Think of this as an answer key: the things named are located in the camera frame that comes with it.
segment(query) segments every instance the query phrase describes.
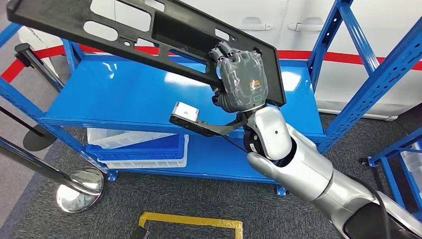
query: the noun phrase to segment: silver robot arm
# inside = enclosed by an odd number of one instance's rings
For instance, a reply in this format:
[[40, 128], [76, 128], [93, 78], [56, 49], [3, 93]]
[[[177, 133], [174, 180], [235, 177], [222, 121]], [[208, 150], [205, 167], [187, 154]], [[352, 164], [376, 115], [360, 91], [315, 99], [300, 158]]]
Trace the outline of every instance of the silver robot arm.
[[209, 125], [198, 119], [198, 109], [177, 103], [170, 122], [208, 137], [243, 126], [249, 164], [315, 205], [347, 239], [422, 238], [417, 219], [383, 193], [334, 169], [278, 108], [266, 105], [268, 84], [259, 49], [241, 51], [221, 42], [210, 57], [224, 86], [213, 88], [212, 101], [226, 112], [238, 112], [236, 119]]
[[[334, 169], [312, 141], [285, 123], [277, 108], [258, 110], [248, 118], [248, 126], [259, 135], [265, 151], [264, 155], [248, 153], [254, 169], [315, 205], [345, 238], [386, 238], [374, 194]], [[422, 238], [422, 224], [389, 197], [377, 193], [388, 213], [391, 238]]]

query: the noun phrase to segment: blue shelf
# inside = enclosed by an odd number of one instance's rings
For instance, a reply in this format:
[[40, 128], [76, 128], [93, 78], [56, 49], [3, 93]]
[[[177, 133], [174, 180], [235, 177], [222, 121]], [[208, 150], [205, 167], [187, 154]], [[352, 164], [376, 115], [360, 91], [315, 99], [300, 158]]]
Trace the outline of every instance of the blue shelf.
[[[198, 63], [175, 57], [204, 70]], [[288, 123], [315, 142], [325, 138], [306, 62], [281, 61]], [[86, 55], [43, 120], [54, 125], [192, 134], [169, 123], [177, 101], [200, 109], [200, 119], [226, 124], [235, 119], [213, 105], [208, 85], [113, 55]], [[243, 137], [243, 130], [231, 137]]]
[[[238, 145], [243, 145], [242, 139], [235, 138], [233, 141]], [[274, 180], [263, 176], [249, 165], [245, 152], [222, 137], [207, 138], [202, 135], [189, 137], [188, 159], [184, 168], [119, 169], [118, 171], [276, 184]]]

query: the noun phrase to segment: blue shelving unit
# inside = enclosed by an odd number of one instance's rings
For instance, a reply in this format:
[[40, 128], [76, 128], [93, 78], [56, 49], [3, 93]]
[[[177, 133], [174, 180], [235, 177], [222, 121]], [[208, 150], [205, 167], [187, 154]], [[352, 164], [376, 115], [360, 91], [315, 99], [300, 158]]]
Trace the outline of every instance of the blue shelving unit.
[[385, 172], [385, 176], [387, 177], [388, 183], [390, 185], [391, 192], [393, 193], [394, 200], [397, 202], [397, 204], [399, 204], [402, 208], [405, 209], [406, 208], [405, 203], [403, 202], [402, 195], [400, 193], [396, 179], [394, 178], [393, 172], [389, 164], [390, 158], [398, 157], [400, 166], [402, 167], [402, 170], [405, 174], [405, 177], [409, 183], [409, 187], [415, 199], [416, 206], [418, 207], [418, 211], [416, 213], [413, 213], [413, 215], [419, 221], [422, 221], [422, 198], [421, 198], [422, 194], [418, 189], [415, 179], [413, 178], [412, 174], [409, 172], [407, 166], [405, 165], [405, 162], [400, 153], [403, 151], [422, 153], [422, 150], [417, 150], [417, 149], [412, 148], [412, 145], [414, 143], [419, 143], [421, 145], [421, 142], [422, 142], [422, 128], [418, 128], [417, 130], [406, 135], [404, 138], [400, 139], [396, 143], [387, 147], [383, 151], [377, 153], [374, 156], [368, 157], [368, 164], [371, 167], [375, 167], [377, 162], [381, 162], [381, 165], [383, 166], [383, 169]]
[[[379, 64], [350, 10], [351, 3], [351, 0], [334, 2], [308, 61], [280, 61], [287, 99], [281, 111], [289, 124], [317, 144], [321, 153], [336, 143], [422, 57], [421, 18]], [[314, 92], [322, 59], [342, 22], [351, 34], [369, 77], [324, 130]], [[17, 24], [6, 28], [0, 35], [0, 46], [19, 28]], [[0, 80], [0, 95], [107, 173], [109, 180], [115, 180], [118, 172], [98, 162], [61, 126], [193, 134], [168, 122], [177, 101], [200, 109], [201, 119], [209, 123], [225, 124], [234, 119], [233, 114], [212, 104], [208, 85], [113, 55], [84, 54], [76, 43], [65, 39], [63, 43], [72, 75], [47, 112], [41, 111], [6, 81]], [[192, 68], [200, 67], [180, 57], [175, 60]], [[230, 137], [240, 140], [241, 144], [242, 134], [238, 129]], [[244, 152], [221, 138], [191, 137], [186, 168], [129, 171], [275, 183], [255, 172], [247, 164]]]

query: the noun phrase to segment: black hose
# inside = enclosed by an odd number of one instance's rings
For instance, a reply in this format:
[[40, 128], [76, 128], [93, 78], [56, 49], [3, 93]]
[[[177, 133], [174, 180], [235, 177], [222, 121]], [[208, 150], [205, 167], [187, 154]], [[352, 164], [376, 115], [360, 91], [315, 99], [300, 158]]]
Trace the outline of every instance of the black hose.
[[377, 193], [377, 191], [375, 191], [371, 186], [369, 186], [367, 183], [365, 183], [364, 181], [353, 177], [351, 175], [347, 175], [349, 178], [357, 181], [358, 183], [362, 184], [364, 187], [366, 187], [373, 195], [374, 197], [378, 200], [378, 203], [380, 205], [380, 209], [381, 209], [381, 213], [382, 213], [382, 217], [383, 217], [383, 221], [384, 221], [384, 230], [385, 230], [385, 239], [390, 239], [391, 235], [390, 235], [390, 219], [388, 217], [387, 214], [387, 210], [385, 208], [384, 202], [382, 201], [380, 195]]

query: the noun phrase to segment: yellow floor marking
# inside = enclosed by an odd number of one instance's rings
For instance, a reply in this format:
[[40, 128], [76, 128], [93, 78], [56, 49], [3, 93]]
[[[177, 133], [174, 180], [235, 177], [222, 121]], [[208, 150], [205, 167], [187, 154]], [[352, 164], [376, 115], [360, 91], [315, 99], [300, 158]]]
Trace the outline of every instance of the yellow floor marking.
[[234, 229], [234, 238], [242, 239], [243, 238], [243, 226], [241, 221], [233, 220], [223, 220], [215, 218], [199, 218], [199, 217], [188, 217], [188, 216], [179, 216], [163, 213], [150, 213], [144, 212], [139, 218], [139, 225], [145, 227], [145, 222], [147, 220], [151, 221], [160, 221], [167, 223], [181, 223], [197, 226], [212, 226], [219, 228], [233, 228]]

